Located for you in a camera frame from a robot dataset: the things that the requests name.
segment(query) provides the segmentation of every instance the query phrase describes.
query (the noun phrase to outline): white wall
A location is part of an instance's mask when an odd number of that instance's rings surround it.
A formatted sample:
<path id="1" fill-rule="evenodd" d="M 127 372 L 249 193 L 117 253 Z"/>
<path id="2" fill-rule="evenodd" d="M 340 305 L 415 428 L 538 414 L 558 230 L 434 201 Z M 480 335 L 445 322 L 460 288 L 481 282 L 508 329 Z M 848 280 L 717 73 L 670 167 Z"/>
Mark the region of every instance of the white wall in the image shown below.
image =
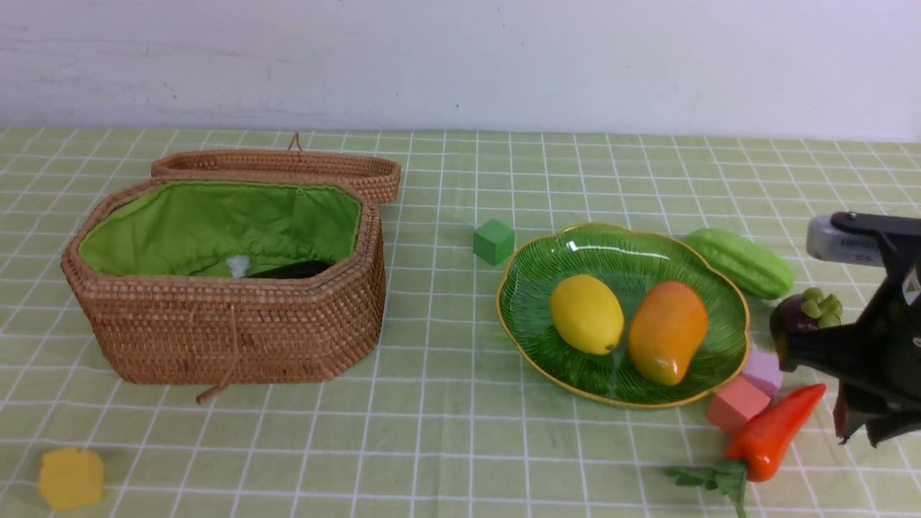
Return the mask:
<path id="1" fill-rule="evenodd" d="M 921 140 L 921 0 L 0 4 L 0 125 Z"/>

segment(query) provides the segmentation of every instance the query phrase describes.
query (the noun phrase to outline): mangosteen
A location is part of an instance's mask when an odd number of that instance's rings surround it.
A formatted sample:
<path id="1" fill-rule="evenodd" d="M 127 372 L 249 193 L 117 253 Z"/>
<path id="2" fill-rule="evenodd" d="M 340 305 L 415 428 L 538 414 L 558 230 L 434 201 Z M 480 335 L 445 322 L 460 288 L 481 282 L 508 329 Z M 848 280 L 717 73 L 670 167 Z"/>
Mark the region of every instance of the mangosteen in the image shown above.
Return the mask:
<path id="1" fill-rule="evenodd" d="M 807 333 L 841 325 L 843 311 L 835 295 L 826 297 L 818 288 L 807 288 L 781 300 L 771 311 L 771 337 L 777 340 L 784 333 Z"/>

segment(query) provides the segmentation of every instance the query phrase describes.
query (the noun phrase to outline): wicker basket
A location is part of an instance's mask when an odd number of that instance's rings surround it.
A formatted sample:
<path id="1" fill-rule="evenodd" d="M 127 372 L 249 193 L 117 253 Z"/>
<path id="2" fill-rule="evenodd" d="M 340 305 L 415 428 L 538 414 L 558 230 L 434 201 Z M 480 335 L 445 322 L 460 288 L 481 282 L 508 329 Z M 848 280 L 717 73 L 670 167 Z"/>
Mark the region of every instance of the wicker basket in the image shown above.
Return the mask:
<path id="1" fill-rule="evenodd" d="M 399 163 L 376 157 L 358 157 L 343 153 L 304 151 L 300 135 L 295 133 L 287 150 L 219 149 L 185 151 L 154 161 L 150 175 L 154 178 L 198 174 L 204 171 L 277 172 L 296 182 L 297 177 L 311 176 L 353 186 L 371 203 L 388 203 L 400 193 L 402 167 Z"/>
<path id="2" fill-rule="evenodd" d="M 386 273 L 377 206 L 354 186 L 315 176 L 298 185 L 338 187 L 360 202 L 353 252 L 306 279 L 113 276 L 91 268 L 79 249 L 114 210 L 171 182 L 291 183 L 263 172 L 171 174 L 111 194 L 64 251 L 61 267 L 102 353 L 129 383 L 209 384 L 203 403 L 231 383 L 329 380 L 379 340 Z"/>

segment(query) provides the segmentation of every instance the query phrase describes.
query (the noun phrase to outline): green plate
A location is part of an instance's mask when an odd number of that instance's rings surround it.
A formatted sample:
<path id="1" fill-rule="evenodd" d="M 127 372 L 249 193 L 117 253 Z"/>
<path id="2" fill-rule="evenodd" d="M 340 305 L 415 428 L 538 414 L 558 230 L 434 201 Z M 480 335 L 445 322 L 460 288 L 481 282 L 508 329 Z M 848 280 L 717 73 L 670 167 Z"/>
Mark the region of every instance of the green plate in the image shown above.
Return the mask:
<path id="1" fill-rule="evenodd" d="M 640 376 L 624 354 L 628 327 L 607 357 L 584 355 L 563 341 L 550 316 L 550 294 L 576 274 L 593 275 L 613 290 L 627 326 L 659 282 L 679 280 L 697 292 L 710 328 L 682 383 L 666 387 Z M 521 247 L 509 259 L 495 304 L 503 328 L 534 369 L 570 392 L 616 406 L 697 401 L 738 376 L 751 350 L 748 304 L 732 282 L 680 241 L 613 225 L 580 225 Z"/>

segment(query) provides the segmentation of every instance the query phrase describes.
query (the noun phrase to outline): green fabric lining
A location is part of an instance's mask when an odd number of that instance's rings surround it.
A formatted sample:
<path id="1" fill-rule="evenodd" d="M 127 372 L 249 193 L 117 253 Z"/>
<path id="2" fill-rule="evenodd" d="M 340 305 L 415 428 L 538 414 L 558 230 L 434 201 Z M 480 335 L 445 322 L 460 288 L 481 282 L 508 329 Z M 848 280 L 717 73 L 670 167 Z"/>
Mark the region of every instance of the green fabric lining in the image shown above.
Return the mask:
<path id="1" fill-rule="evenodd" d="M 171 182 L 114 210 L 80 243 L 93 270 L 111 276 L 230 277 L 299 261 L 337 263 L 356 246 L 361 204 L 329 185 Z"/>

